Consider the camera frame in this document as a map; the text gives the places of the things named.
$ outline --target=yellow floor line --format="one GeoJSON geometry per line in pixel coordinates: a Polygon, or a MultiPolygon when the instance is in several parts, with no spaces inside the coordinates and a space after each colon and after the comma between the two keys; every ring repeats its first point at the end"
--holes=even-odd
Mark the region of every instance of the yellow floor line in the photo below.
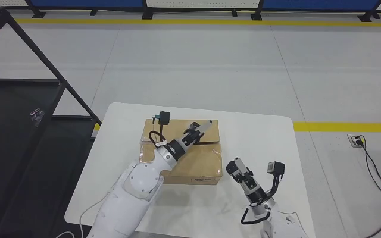
{"type": "MultiPolygon", "coordinates": [[[[303,122],[293,123],[296,132],[316,131],[316,132],[381,132],[381,123],[343,123],[343,122],[303,122]]],[[[99,125],[95,125],[94,130],[99,130],[99,125]]]]}
{"type": "Polygon", "coordinates": [[[325,27],[381,27],[381,23],[340,21],[251,21],[251,20],[192,20],[192,19],[32,19],[18,18],[18,23],[46,24],[210,24],[210,25],[265,25],[265,26],[325,26],[325,27]]]}

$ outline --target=brown cardboard box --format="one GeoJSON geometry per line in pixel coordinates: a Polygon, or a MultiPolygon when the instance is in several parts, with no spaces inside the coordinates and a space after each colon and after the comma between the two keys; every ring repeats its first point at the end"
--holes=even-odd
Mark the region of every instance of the brown cardboard box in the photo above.
{"type": "MultiPolygon", "coordinates": [[[[171,120],[169,125],[163,127],[163,136],[171,141],[180,138],[191,123],[196,121],[202,124],[206,120],[171,120]]],[[[155,146],[148,137],[153,129],[152,120],[146,120],[140,147],[140,162],[149,162],[154,159],[155,146]]],[[[218,121],[205,132],[200,140],[204,145],[193,145],[181,157],[171,172],[163,171],[164,184],[207,184],[215,185],[222,176],[222,157],[218,121]]]]}

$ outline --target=blue wall panel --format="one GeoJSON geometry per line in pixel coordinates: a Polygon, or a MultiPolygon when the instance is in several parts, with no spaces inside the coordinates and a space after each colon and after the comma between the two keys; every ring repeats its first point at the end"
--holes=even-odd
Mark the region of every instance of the blue wall panel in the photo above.
{"type": "Polygon", "coordinates": [[[368,10],[376,2],[377,0],[265,0],[263,7],[308,10],[368,10]]]}
{"type": "MultiPolygon", "coordinates": [[[[142,7],[142,0],[32,0],[44,7],[142,7]]],[[[306,10],[369,10],[377,0],[265,0],[264,8],[306,10]]]]}
{"type": "Polygon", "coordinates": [[[142,0],[32,0],[44,7],[142,7],[142,0]]]}

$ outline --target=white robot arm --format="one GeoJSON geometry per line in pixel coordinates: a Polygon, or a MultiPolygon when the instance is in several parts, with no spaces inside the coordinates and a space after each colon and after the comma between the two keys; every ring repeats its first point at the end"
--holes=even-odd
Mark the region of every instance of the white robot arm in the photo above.
{"type": "Polygon", "coordinates": [[[268,164],[267,172],[274,175],[273,187],[268,193],[263,191],[262,187],[255,181],[253,172],[245,166],[240,158],[230,161],[226,171],[241,185],[250,201],[250,209],[246,209],[241,219],[243,225],[263,222],[262,238],[308,238],[293,217],[283,218],[279,214],[277,203],[273,199],[278,189],[279,178],[282,178],[285,173],[284,164],[279,162],[268,164]],[[254,213],[257,220],[245,221],[249,210],[254,213]]]}
{"type": "Polygon", "coordinates": [[[152,162],[130,164],[102,204],[88,238],[127,238],[138,227],[155,199],[164,177],[186,151],[204,135],[212,121],[192,123],[181,139],[157,143],[152,162]]]}

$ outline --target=white floor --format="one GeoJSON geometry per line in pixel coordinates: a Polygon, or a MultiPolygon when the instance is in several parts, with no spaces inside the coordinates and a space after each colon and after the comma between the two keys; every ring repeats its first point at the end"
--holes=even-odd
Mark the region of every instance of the white floor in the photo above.
{"type": "MultiPolygon", "coordinates": [[[[206,13],[155,17],[200,16],[208,18],[206,13]]],[[[349,14],[315,16],[319,18],[264,14],[271,20],[358,21],[349,14]]],[[[30,14],[16,11],[15,17],[30,14]]],[[[49,17],[88,18],[88,12],[57,11],[49,17]]],[[[98,17],[139,18],[140,14],[101,12],[98,17]]],[[[214,17],[231,19],[228,12],[214,17]]],[[[293,121],[381,120],[377,106],[381,102],[381,28],[22,26],[100,118],[110,103],[130,102],[285,115],[293,121]]],[[[0,31],[0,77],[53,75],[5,27],[0,31]]],[[[85,112],[66,93],[56,114],[85,112]]],[[[367,173],[364,153],[351,148],[346,134],[296,133],[319,238],[366,237],[381,226],[381,193],[367,173]]],[[[381,135],[365,133],[365,137],[381,168],[381,135]]]]}

